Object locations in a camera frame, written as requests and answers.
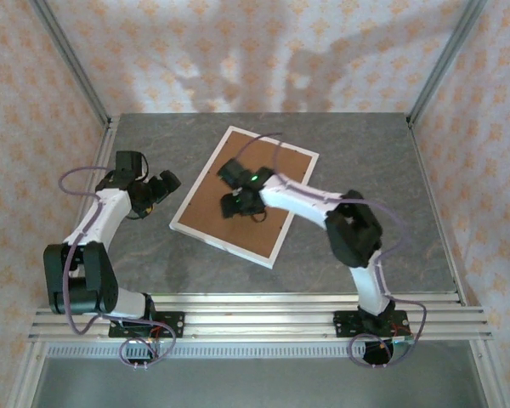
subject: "aluminum frame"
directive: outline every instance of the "aluminum frame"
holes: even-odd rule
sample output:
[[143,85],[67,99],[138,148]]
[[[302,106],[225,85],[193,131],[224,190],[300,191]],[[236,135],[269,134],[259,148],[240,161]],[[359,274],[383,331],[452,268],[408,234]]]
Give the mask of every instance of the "aluminum frame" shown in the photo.
[[[93,164],[107,165],[118,122],[118,118],[112,118]],[[103,173],[91,173],[87,188],[93,189]],[[90,201],[82,202],[76,224],[89,206]],[[355,309],[358,302],[357,295],[353,294],[156,294],[153,298],[159,310],[187,312],[184,339],[178,342],[180,348],[215,350],[223,341],[235,344],[236,348],[242,344],[256,344],[262,348],[271,340],[274,345],[291,345],[288,347],[290,350],[319,350],[310,351],[312,357],[318,352],[325,353],[321,350],[340,353],[336,347],[339,350],[344,340],[335,338],[332,312]],[[504,376],[482,308],[462,306],[458,293],[404,294],[397,295],[397,298],[419,300],[428,307],[428,323],[422,340],[468,340],[489,407],[510,406],[510,392],[502,380]],[[402,309],[408,310],[412,330],[415,331],[419,327],[421,312],[415,306],[404,306]],[[83,323],[87,317],[76,316],[75,321]],[[51,314],[47,308],[39,309],[6,406],[28,408],[32,405],[43,363],[50,355],[49,350],[68,348],[72,344],[82,345],[88,340],[90,349],[94,351],[113,348],[120,342],[106,335],[107,326],[99,322],[88,337],[74,337],[62,316]]]
[[60,26],[57,18],[55,17],[53,10],[49,6],[47,0],[29,0],[34,8],[34,12],[40,18],[45,29],[48,31],[51,39],[60,56],[65,61],[66,65],[70,69],[74,79],[79,85],[79,88],[87,98],[88,103],[91,105],[94,114],[99,119],[103,127],[105,127],[109,121],[110,116],[105,110],[104,104],[100,100],[98,94],[94,90],[93,84],[88,79],[88,75],[83,69],[83,66],[76,56],[74,48],[71,46],[70,41],[66,37],[65,32]]
[[407,121],[412,126],[415,126],[417,120],[421,117],[428,102],[439,87],[442,78],[444,78],[444,75],[450,68],[454,58],[467,40],[468,34],[474,27],[476,21],[478,21],[478,17],[481,15],[486,3],[487,0],[469,0],[467,3],[456,28],[451,33],[448,43],[442,50],[442,53],[428,76],[422,91],[417,97],[416,103],[407,116]]
[[416,151],[417,162],[419,163],[419,169],[422,173],[423,183],[425,184],[425,188],[427,189],[428,200],[431,204],[431,208],[433,209],[433,215],[436,220],[436,226],[439,230],[439,235],[440,235],[440,239],[442,240],[442,245],[444,246],[444,252],[445,252],[445,256],[448,260],[448,265],[450,266],[451,277],[452,277],[454,283],[456,284],[457,296],[459,297],[459,300],[462,304],[468,305],[465,284],[462,281],[462,277],[461,277],[461,274],[459,273],[459,269],[458,269],[459,263],[457,262],[457,260],[455,259],[454,255],[453,255],[453,251],[451,250],[450,241],[447,238],[447,235],[445,233],[445,228],[442,223],[442,218],[440,216],[439,209],[436,206],[436,200],[434,199],[433,186],[428,181],[427,172],[425,170],[426,169],[425,161],[423,160],[422,152],[419,150],[419,146],[416,141],[416,135],[414,134],[414,128],[412,125],[408,126],[408,133],[409,133],[409,135],[411,137],[411,141],[414,145],[414,150]]

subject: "white board frame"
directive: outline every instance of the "white board frame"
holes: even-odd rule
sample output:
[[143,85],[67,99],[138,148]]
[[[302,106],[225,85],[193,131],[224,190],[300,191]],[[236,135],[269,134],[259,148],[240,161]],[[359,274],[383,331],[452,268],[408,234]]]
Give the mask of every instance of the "white board frame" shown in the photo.
[[[209,234],[205,234],[203,232],[200,232],[197,229],[188,227],[187,225],[183,225],[179,222],[179,219],[183,215],[185,208],[189,205],[190,201],[192,200],[193,196],[196,193],[196,190],[201,185],[202,180],[204,177],[206,177],[208,171],[210,170],[210,167],[212,166],[213,162],[217,158],[219,152],[223,148],[225,142],[230,137],[230,135],[233,132],[242,133],[246,136],[249,136],[251,138],[256,138],[259,136],[259,134],[254,132],[249,132],[244,129],[240,129],[239,127],[235,126],[229,126],[227,131],[225,132],[224,136],[221,138],[221,141],[219,141],[218,146],[213,151],[212,155],[210,156],[210,159],[207,161],[206,166],[202,169],[200,175],[196,179],[195,183],[189,190],[189,193],[185,197],[184,201],[181,203],[181,206],[179,206],[178,211],[173,216],[172,221],[170,222],[170,228],[174,231],[182,232],[188,236],[191,236],[193,238],[196,238],[199,241],[206,242],[207,244],[211,245],[212,247],[216,247],[219,249],[222,249],[223,251],[235,254],[241,258],[248,259],[255,264],[263,265],[266,268],[272,269],[274,266],[275,260],[278,258],[278,253],[280,252],[281,245],[283,244],[283,241],[286,239],[287,231],[289,230],[289,227],[291,226],[291,221],[294,216],[291,212],[287,214],[286,221],[283,224],[281,228],[281,232],[278,235],[278,239],[276,240],[274,247],[272,248],[272,253],[268,258],[265,258],[261,255],[256,254],[255,252],[248,251],[247,249],[241,248],[239,246],[233,245],[227,241],[220,240],[214,236],[211,236]],[[279,140],[272,139],[272,138],[263,138],[264,141],[273,143],[274,145],[277,145],[280,143]],[[302,153],[303,155],[311,157],[308,168],[306,169],[306,173],[304,174],[302,184],[307,184],[310,176],[312,175],[312,172],[314,171],[315,163],[317,162],[317,159],[319,158],[319,154],[315,153],[310,150],[306,150],[297,146],[294,146],[292,144],[288,143],[281,143],[281,147],[284,149],[291,149],[295,150],[299,153]]]

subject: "cork board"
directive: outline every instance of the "cork board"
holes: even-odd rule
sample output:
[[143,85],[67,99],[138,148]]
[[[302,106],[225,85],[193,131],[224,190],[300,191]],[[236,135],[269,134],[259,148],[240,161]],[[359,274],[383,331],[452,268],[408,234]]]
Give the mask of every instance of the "cork board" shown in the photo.
[[[238,215],[224,219],[219,205],[221,197],[230,193],[230,188],[218,178],[217,171],[257,136],[238,127],[229,127],[175,214],[170,228],[272,268],[293,214],[268,208],[264,222],[255,223],[250,217]],[[273,167],[272,155],[277,143],[270,138],[256,141],[244,151],[241,164],[252,171],[261,166]],[[280,172],[307,184],[318,156],[312,151],[284,143],[279,155]]]

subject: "black mounting bracket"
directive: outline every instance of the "black mounting bracket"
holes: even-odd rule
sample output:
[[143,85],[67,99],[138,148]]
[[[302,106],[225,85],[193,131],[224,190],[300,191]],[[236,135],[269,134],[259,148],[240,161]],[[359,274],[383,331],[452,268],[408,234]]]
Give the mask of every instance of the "black mounting bracket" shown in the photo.
[[[176,338],[183,338],[185,328],[185,312],[154,312],[151,314],[153,321],[160,321],[166,323],[176,333]],[[110,322],[110,330],[108,336],[111,338],[130,338],[130,337],[143,337],[143,338],[172,338],[170,331],[162,328],[157,329],[159,326],[152,325],[139,325],[136,323],[128,323],[126,321],[119,322],[113,320]]]
[[354,337],[358,334],[373,334],[379,337],[411,336],[410,322],[404,310],[392,310],[378,324],[367,323],[362,310],[338,310],[332,319],[337,337]]

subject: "glass panel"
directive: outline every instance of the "glass panel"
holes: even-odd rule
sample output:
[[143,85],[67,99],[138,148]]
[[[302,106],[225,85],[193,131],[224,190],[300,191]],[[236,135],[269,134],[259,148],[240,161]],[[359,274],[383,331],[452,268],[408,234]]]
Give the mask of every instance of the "glass panel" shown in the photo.
[[422,342],[404,363],[378,370],[337,358],[172,358],[148,371],[115,359],[47,358],[32,408],[50,406],[487,405],[468,342]]

